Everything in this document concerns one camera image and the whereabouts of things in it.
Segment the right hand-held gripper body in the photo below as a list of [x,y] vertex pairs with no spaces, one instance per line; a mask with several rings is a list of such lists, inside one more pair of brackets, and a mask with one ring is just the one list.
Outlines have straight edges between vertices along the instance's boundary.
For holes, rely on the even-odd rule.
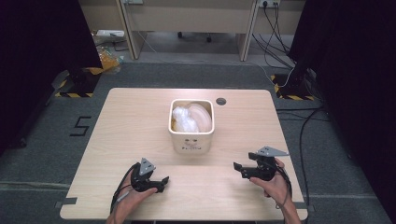
[[259,179],[269,181],[275,176],[276,171],[278,171],[275,157],[283,156],[288,156],[288,153],[273,147],[262,147],[257,152],[249,152],[248,157],[257,162],[257,167],[249,168],[249,170],[257,171],[259,173]]

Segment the person's right hand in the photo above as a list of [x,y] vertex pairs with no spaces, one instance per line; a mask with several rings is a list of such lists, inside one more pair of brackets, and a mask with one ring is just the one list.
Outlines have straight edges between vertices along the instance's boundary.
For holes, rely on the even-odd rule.
[[286,201],[290,201],[290,187],[288,182],[283,176],[283,168],[285,164],[276,159],[276,164],[278,166],[278,171],[276,171],[275,176],[269,180],[264,181],[258,177],[251,177],[249,181],[263,189],[264,196],[267,198],[272,198],[276,202],[276,206],[280,206]]

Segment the white flat box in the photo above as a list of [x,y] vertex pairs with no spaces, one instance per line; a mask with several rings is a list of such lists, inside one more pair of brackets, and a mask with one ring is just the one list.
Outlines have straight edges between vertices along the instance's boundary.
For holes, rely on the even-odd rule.
[[98,30],[97,36],[108,36],[108,37],[124,37],[124,31],[122,30]]

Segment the cream square bin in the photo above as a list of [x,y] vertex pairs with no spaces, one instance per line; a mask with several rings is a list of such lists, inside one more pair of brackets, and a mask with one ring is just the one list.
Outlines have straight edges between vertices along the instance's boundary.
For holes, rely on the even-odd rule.
[[[172,111],[177,106],[188,108],[189,104],[202,105],[212,118],[212,130],[208,133],[180,133],[173,130]],[[168,131],[171,135],[174,150],[180,154],[205,154],[211,148],[211,141],[215,131],[215,118],[213,105],[208,100],[176,99],[171,103],[169,111]]]

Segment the black tape strip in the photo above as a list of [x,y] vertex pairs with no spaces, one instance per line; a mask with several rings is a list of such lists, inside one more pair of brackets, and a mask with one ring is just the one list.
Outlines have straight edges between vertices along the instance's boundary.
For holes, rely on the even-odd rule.
[[65,198],[62,201],[56,202],[54,207],[55,208],[62,208],[64,205],[76,204],[77,200],[78,200],[78,197]]
[[296,206],[296,209],[305,209],[308,213],[316,211],[314,205],[307,205],[304,202],[294,202],[294,205]]

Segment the yellow plastic bag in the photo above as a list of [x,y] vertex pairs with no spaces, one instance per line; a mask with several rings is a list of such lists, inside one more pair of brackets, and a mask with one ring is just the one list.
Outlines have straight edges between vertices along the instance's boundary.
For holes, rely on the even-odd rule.
[[91,72],[94,75],[98,75],[107,70],[115,68],[119,66],[123,62],[122,56],[114,55],[108,48],[100,47],[97,49],[98,56],[101,62],[102,67],[94,67],[91,69]]

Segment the stand base with hazard tape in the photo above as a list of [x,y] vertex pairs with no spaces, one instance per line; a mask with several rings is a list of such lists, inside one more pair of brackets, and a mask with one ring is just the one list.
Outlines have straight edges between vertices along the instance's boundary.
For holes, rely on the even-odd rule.
[[300,63],[297,63],[287,74],[271,75],[276,96],[279,99],[313,101],[314,96],[306,86],[306,74],[306,68]]
[[92,97],[101,75],[94,75],[89,69],[78,74],[66,73],[55,92],[56,97],[86,98]]

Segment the person's left hand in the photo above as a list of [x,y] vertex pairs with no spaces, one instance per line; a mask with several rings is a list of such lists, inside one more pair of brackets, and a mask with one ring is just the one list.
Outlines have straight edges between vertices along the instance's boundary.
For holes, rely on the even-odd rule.
[[114,210],[118,214],[123,213],[129,215],[136,209],[139,204],[145,201],[147,197],[151,196],[156,192],[156,188],[148,189],[143,192],[138,192],[131,186],[130,178],[126,178],[120,187],[119,195],[116,197],[116,205]]

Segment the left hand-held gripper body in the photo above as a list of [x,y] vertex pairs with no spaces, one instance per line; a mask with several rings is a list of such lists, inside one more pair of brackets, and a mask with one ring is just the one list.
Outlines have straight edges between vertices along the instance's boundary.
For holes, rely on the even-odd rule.
[[147,189],[156,188],[158,184],[150,180],[155,169],[155,165],[146,158],[142,158],[141,162],[137,162],[133,166],[131,173],[131,186],[133,189],[138,192],[143,192]]

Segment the black curtain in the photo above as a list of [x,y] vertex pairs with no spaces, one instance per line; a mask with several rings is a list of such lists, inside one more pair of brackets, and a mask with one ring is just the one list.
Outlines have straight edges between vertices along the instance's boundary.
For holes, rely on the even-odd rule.
[[59,73],[100,65],[78,0],[0,0],[0,155]]
[[348,149],[396,224],[396,0],[305,0],[290,57],[316,72]]

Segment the beige desk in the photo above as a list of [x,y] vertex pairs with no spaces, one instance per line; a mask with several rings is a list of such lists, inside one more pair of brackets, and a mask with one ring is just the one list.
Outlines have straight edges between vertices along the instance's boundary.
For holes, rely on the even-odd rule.
[[78,0],[92,30],[122,30],[136,60],[148,32],[234,34],[239,58],[248,57],[254,34],[272,32],[277,21],[282,35],[293,35],[305,0],[280,0],[277,8],[259,7],[258,0]]

